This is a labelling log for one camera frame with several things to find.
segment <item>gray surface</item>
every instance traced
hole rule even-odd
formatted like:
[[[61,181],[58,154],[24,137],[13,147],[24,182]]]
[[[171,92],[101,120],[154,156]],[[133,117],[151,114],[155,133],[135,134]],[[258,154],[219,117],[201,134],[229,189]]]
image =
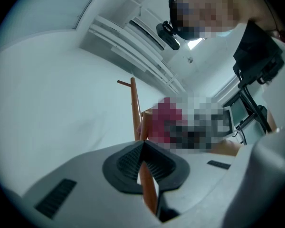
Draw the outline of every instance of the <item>gray surface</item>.
[[[227,173],[197,205],[162,225],[165,228],[219,228],[246,172],[252,145],[241,148]]]
[[[63,178],[77,181],[54,222],[64,228],[151,227],[160,221],[148,210],[141,195],[124,194],[113,188],[102,173],[104,160],[133,142],[77,156],[37,182],[24,200],[36,205]]]
[[[228,208],[224,227],[248,227],[266,210],[284,185],[285,130],[281,130],[262,138],[253,148],[249,167]]]
[[[207,196],[227,172],[225,169],[208,165],[207,162],[214,160],[232,164],[235,157],[212,153],[178,154],[178,156],[189,163],[190,174],[178,190],[165,192],[164,196],[169,208],[183,213]]]

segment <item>ceiling light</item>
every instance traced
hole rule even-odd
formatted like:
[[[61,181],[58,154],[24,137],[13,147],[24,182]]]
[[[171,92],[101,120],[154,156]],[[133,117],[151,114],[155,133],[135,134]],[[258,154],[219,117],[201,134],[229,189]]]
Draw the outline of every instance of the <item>ceiling light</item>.
[[[192,50],[197,44],[199,44],[203,39],[199,38],[197,40],[189,41],[188,46]]]

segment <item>vent slot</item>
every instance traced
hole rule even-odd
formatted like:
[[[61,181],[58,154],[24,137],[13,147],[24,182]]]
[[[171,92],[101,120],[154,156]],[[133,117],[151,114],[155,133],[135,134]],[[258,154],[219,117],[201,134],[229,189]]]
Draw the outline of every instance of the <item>vent slot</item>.
[[[145,153],[145,161],[157,183],[174,172],[176,164],[171,158],[150,146]]]
[[[136,147],[122,156],[117,162],[117,168],[120,172],[133,181],[137,181],[138,172],[142,165],[142,149],[143,146]]]
[[[209,161],[207,164],[208,165],[213,165],[213,166],[216,166],[216,167],[220,167],[220,168],[223,168],[223,169],[226,169],[226,170],[228,170],[229,167],[231,166],[229,164],[225,164],[225,163],[218,162],[218,161]]]
[[[142,32],[147,38],[149,38],[161,51],[165,48],[148,32],[144,29],[141,25],[139,25],[134,20],[130,20],[129,24],[136,27],[140,32]]]
[[[52,219],[76,184],[73,180],[63,179],[35,209]]]

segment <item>wooden stick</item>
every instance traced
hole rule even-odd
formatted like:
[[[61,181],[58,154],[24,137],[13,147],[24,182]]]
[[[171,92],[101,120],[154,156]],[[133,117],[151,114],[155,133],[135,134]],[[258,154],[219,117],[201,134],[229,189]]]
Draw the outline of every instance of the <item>wooden stick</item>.
[[[141,110],[139,107],[138,95],[135,78],[131,78],[131,84],[125,83],[123,81],[118,80],[119,84],[131,87],[131,99],[132,99],[132,115],[133,115],[133,128],[134,128],[134,137],[135,140],[147,140],[148,138],[148,125],[150,121],[148,121],[147,114],[144,114],[144,121],[142,123],[142,131],[141,136],[139,136],[137,132],[137,128],[139,124],[142,122]],[[153,176],[151,175],[147,164],[145,162],[142,163],[142,166],[139,170],[139,176],[141,179],[141,186],[143,190],[143,200],[145,204],[149,207],[153,214],[156,213],[157,206],[157,195],[155,190],[155,185],[153,181]]]
[[[137,128],[142,121],[141,110],[139,107],[139,101],[137,96],[137,88],[135,78],[131,78],[131,99],[132,99],[132,115],[133,115],[133,127],[135,140],[139,140],[139,134]]]
[[[147,140],[149,124],[151,122],[151,115],[143,113],[142,118],[142,130],[140,140]],[[155,185],[153,181],[153,176],[150,173],[146,162],[142,163],[142,166],[139,170],[139,177],[141,179],[142,191],[143,191],[143,200],[145,204],[149,207],[153,214],[156,214],[157,208],[157,195],[155,190]]]
[[[128,86],[128,87],[131,87],[130,84],[128,84],[128,83],[126,83],[126,82],[124,82],[124,81],[118,80],[117,83],[119,83],[119,84],[121,84],[121,85],[125,85],[125,86]]]

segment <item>ceiling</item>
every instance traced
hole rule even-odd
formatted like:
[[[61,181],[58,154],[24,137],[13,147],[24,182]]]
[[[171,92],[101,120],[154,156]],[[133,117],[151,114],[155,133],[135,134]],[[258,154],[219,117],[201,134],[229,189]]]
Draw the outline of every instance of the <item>ceiling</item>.
[[[131,19],[138,18],[156,33],[156,25],[169,20],[168,0],[111,0],[100,15],[122,28],[126,27]],[[164,63],[176,74],[176,78],[187,92],[212,97],[234,77],[233,54],[244,30],[245,25],[237,26],[228,36],[202,40],[192,50],[189,49],[188,41],[178,37],[180,42],[178,51],[173,51],[169,46],[166,46],[159,53]],[[99,47],[96,49],[92,46],[96,42],[99,44],[99,40],[95,39],[95,36],[89,35],[82,48],[98,54],[118,66],[122,62],[123,67],[138,75],[146,74],[146,72],[137,70],[131,63],[121,60],[110,50],[110,45],[106,45],[106,42],[102,44],[109,49],[100,52]],[[152,80],[154,78],[151,74],[147,74],[147,77]]]

